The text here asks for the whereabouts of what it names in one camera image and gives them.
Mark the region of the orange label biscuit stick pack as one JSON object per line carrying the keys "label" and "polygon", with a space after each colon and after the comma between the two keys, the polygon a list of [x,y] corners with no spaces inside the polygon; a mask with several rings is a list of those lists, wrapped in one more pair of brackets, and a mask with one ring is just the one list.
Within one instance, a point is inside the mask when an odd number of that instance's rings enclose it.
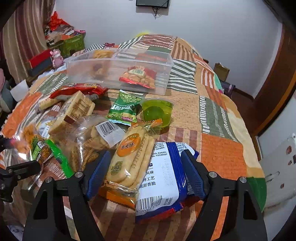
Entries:
{"label": "orange label biscuit stick pack", "polygon": [[133,123],[119,143],[99,195],[135,209],[139,187],[146,175],[162,119]]}

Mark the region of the long wafer biscuit pack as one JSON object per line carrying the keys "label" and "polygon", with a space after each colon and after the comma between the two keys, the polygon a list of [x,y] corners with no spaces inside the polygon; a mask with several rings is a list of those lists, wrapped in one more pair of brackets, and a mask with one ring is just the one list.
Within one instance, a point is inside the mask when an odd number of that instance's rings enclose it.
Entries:
{"label": "long wafer biscuit pack", "polygon": [[39,110],[45,110],[49,107],[52,107],[53,105],[60,102],[59,99],[51,99],[49,96],[45,96],[38,100],[38,109]]}

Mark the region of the green jelly cup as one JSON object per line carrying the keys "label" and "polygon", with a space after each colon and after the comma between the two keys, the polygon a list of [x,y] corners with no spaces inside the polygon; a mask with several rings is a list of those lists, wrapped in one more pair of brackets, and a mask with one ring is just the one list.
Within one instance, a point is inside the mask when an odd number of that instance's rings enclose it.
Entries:
{"label": "green jelly cup", "polygon": [[140,102],[144,121],[162,120],[162,128],[171,123],[171,113],[174,104],[162,98],[145,98]]}

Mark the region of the blue white snack packet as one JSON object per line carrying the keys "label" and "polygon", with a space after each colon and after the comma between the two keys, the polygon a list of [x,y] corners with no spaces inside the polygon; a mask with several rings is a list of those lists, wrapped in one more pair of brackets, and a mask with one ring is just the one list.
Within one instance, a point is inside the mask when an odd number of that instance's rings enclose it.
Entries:
{"label": "blue white snack packet", "polygon": [[181,162],[181,152],[184,150],[189,150],[195,159],[199,156],[186,143],[156,143],[139,187],[135,206],[136,223],[160,221],[185,207],[186,198],[193,192]]}

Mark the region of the wooden door frame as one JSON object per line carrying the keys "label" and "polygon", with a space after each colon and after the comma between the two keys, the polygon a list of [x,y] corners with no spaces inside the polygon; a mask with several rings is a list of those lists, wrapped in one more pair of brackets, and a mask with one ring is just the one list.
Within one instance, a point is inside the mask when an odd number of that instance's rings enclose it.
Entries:
{"label": "wooden door frame", "polygon": [[261,135],[280,115],[295,90],[295,35],[283,26],[273,66],[255,97],[252,136]]}

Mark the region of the clear plastic storage bin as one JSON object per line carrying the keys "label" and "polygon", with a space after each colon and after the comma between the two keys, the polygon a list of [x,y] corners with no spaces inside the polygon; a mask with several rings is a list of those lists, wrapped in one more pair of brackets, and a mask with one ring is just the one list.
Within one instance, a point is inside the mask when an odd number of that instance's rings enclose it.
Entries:
{"label": "clear plastic storage bin", "polygon": [[[156,88],[119,81],[119,77],[132,66],[144,66],[155,71]],[[168,53],[145,49],[96,49],[70,57],[66,67],[72,83],[98,83],[112,89],[164,95],[173,60]]]}

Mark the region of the brown paper bag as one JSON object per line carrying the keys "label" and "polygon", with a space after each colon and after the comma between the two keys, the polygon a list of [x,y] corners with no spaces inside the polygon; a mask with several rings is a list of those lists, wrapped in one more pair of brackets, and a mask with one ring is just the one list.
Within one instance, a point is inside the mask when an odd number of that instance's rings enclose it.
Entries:
{"label": "brown paper bag", "polygon": [[220,81],[225,82],[228,74],[230,72],[230,69],[224,67],[220,62],[215,63],[213,71],[216,73]]}

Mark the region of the red plastic bag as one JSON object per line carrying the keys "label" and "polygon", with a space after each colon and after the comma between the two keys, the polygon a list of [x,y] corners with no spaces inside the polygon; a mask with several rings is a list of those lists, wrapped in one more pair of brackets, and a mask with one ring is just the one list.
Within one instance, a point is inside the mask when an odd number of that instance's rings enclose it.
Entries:
{"label": "red plastic bag", "polygon": [[67,22],[65,22],[63,19],[58,18],[58,14],[55,11],[53,15],[50,17],[50,21],[48,23],[48,26],[50,30],[55,31],[60,25],[69,25]]}

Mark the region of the pink toy figurine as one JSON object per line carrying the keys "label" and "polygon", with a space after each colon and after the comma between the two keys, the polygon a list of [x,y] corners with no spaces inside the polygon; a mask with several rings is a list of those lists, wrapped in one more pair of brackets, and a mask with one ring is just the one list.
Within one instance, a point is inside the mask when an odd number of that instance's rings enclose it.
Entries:
{"label": "pink toy figurine", "polygon": [[52,57],[52,64],[54,69],[58,69],[64,65],[64,59],[59,49],[53,49],[52,51],[50,51],[50,54]]}

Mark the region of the red flat box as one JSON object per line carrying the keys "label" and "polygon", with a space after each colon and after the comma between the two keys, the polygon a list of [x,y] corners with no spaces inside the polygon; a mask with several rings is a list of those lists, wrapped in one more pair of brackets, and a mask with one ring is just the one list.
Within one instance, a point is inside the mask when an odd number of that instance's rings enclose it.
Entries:
{"label": "red flat box", "polygon": [[50,49],[47,49],[47,50],[41,52],[40,54],[32,57],[31,59],[29,59],[28,60],[29,69],[35,68],[41,62],[43,62],[46,59],[48,59],[49,57],[51,57],[51,53],[50,52],[51,52],[51,50]]}

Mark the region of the green pea snack packet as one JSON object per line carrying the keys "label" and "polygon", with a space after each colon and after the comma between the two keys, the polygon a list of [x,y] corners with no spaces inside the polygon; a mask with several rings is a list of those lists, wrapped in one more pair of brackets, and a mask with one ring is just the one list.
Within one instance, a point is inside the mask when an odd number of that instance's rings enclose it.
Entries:
{"label": "green pea snack packet", "polygon": [[137,122],[140,102],[144,99],[142,94],[128,93],[119,90],[115,102],[112,104],[106,118],[113,123],[131,126]]}

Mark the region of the striped curtain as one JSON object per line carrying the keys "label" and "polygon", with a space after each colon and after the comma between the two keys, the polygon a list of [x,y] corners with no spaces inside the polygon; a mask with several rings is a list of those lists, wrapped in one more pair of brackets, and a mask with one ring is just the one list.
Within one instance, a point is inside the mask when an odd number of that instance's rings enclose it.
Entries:
{"label": "striped curtain", "polygon": [[26,63],[48,48],[44,30],[55,1],[1,1],[1,60],[16,83],[28,77]]}

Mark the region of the clear bag of crackers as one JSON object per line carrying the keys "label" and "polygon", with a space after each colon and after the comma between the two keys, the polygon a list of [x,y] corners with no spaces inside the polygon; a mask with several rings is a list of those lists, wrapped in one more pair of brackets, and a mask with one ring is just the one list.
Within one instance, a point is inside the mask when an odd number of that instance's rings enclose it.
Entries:
{"label": "clear bag of crackers", "polygon": [[57,144],[73,172],[83,171],[102,150],[114,150],[125,135],[125,130],[99,114],[59,118],[49,129],[52,141]]}

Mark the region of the green storage box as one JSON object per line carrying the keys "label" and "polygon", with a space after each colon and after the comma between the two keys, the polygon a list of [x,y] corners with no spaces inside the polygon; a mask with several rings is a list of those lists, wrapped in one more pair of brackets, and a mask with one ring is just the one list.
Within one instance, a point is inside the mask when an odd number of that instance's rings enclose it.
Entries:
{"label": "green storage box", "polygon": [[75,35],[67,40],[63,41],[63,44],[60,46],[61,55],[63,58],[72,56],[74,53],[84,50],[84,34]]}

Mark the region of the wall mounted black screen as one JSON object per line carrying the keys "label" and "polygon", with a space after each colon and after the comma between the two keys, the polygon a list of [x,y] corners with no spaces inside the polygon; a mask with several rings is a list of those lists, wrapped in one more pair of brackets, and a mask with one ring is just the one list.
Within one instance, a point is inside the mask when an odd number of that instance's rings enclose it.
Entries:
{"label": "wall mounted black screen", "polygon": [[152,8],[168,8],[169,0],[136,0],[136,6],[147,6]]}

